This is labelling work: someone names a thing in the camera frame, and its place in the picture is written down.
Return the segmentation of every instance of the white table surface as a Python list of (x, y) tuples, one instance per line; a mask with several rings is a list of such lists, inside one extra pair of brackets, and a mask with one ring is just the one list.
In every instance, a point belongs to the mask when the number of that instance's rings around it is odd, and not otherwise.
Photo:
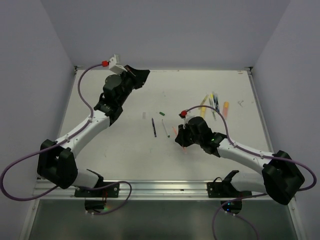
[[(77, 73), (61, 135), (89, 115), (77, 92), (82, 72)], [(110, 74), (108, 70), (91, 70), (85, 75), (81, 92), (92, 106), (98, 102), (105, 78)], [(175, 143), (172, 126), (178, 129), (183, 123), (178, 114), (199, 105), (211, 91), (218, 93), (221, 112), (224, 101), (229, 102), (230, 136), (239, 143), (268, 151), (246, 71), (153, 70), (144, 87), (134, 90), (127, 98), (119, 119), (80, 152), (77, 167), (96, 171), (108, 180), (212, 180), (225, 177), (232, 170), (252, 172), (232, 160), (209, 155), (198, 145), (188, 147), (184, 153)], [(143, 112), (146, 112), (146, 119), (143, 119)], [(193, 114), (199, 115), (200, 111), (196, 109)], [(151, 117), (157, 137), (154, 137)], [(170, 138), (166, 137), (162, 119)], [(209, 109), (205, 120), (213, 132), (225, 133), (222, 120), (214, 121)]]

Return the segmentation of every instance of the white robotic arm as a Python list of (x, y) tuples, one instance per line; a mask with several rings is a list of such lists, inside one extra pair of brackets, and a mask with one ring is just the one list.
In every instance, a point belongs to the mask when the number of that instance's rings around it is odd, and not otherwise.
[(175, 142), (182, 147), (192, 144), (200, 147), (208, 154), (240, 163), (256, 173), (243, 173), (238, 170), (230, 172), (222, 182), (213, 182), (208, 187), (209, 197), (237, 197), (240, 192), (251, 191), (268, 194), (276, 202), (287, 205), (304, 183), (305, 178), (290, 161), (278, 161), (275, 157), (291, 159), (284, 152), (264, 152), (237, 143), (225, 134), (212, 132), (206, 121), (200, 117), (180, 116), (185, 123), (179, 125)]
[(149, 70), (121, 66), (118, 55), (114, 55), (105, 65), (115, 74), (105, 79), (103, 93), (91, 114), (66, 135), (55, 141), (47, 139), (41, 145), (41, 150), (52, 149), (39, 154), (37, 173), (62, 189), (70, 186), (99, 188), (105, 185), (103, 177), (96, 172), (78, 169), (75, 158), (98, 133), (118, 119), (129, 94), (141, 88), (150, 73)]

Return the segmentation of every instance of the black joint motor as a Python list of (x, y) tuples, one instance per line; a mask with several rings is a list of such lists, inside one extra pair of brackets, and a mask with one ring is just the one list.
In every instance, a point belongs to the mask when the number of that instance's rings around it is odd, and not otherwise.
[(185, 124), (185, 128), (182, 124), (178, 126), (178, 135), (175, 138), (175, 142), (182, 147), (197, 144), (207, 154), (220, 157), (217, 148), (225, 138), (227, 138), (225, 134), (212, 132), (206, 121), (202, 117), (196, 116)]
[(141, 88), (147, 81), (149, 70), (137, 70), (129, 65), (124, 67), (127, 71), (121, 74), (112, 74), (105, 79), (103, 93), (94, 110), (99, 110), (110, 117), (112, 125), (123, 112), (122, 105), (133, 89)]

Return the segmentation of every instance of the marker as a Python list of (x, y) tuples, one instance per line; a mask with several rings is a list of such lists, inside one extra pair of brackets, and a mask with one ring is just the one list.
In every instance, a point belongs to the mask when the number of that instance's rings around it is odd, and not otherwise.
[[(209, 98), (209, 103), (210, 103), (210, 107), (215, 108), (214, 103), (212, 102), (211, 98)], [(211, 109), (211, 112), (212, 112), (214, 120), (216, 121), (217, 119), (216, 119), (216, 115), (215, 115), (215, 110)]]
[[(175, 136), (178, 136), (177, 130), (175, 129), (174, 126), (172, 127), (172, 129), (174, 131)], [(187, 149), (184, 146), (182, 147), (182, 150), (184, 151), (185, 154), (187, 153)]]
[(154, 137), (157, 137), (157, 133), (156, 133), (156, 127), (155, 127), (155, 121), (154, 118), (151, 118), (151, 122), (152, 122), (152, 127), (153, 127), (153, 133), (154, 133)]
[(227, 119), (228, 109), (229, 109), (229, 102), (225, 101), (223, 104), (223, 111), (222, 111), (222, 115), (224, 119)]
[(167, 128), (166, 128), (166, 125), (165, 125), (164, 120), (162, 119), (161, 121), (162, 121), (162, 125), (163, 125), (163, 128), (164, 128), (164, 131), (165, 131), (166, 136), (167, 136), (168, 138), (170, 138), (170, 135), (169, 135), (169, 133), (168, 133), (168, 131), (167, 131)]
[(200, 105), (205, 104), (205, 102), (206, 102), (206, 100), (207, 100), (208, 96), (209, 96), (208, 94), (207, 94), (207, 95), (205, 95), (205, 97), (204, 97), (204, 99), (202, 100), (202, 102), (200, 103)]
[(205, 119), (205, 115), (206, 115), (206, 110), (207, 108), (206, 107), (201, 107), (201, 112), (200, 112), (200, 116)]

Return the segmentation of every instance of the gray wall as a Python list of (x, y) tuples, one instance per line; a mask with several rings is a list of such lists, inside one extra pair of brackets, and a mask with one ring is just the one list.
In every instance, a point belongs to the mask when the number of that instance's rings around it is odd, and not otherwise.
[[(254, 66), (271, 141), (320, 176), (320, 1), (291, 0)], [(307, 175), (307, 184), (311, 182)], [(319, 239), (320, 185), (297, 194), (310, 239)]]
[(76, 65), (253, 66), (290, 0), (42, 0)]
[[(73, 66), (39, 0), (0, 1), (0, 171), (57, 136)], [(30, 197), (37, 157), (13, 168), (4, 185), (15, 196)], [(0, 193), (0, 239), (16, 240), (29, 202)]]

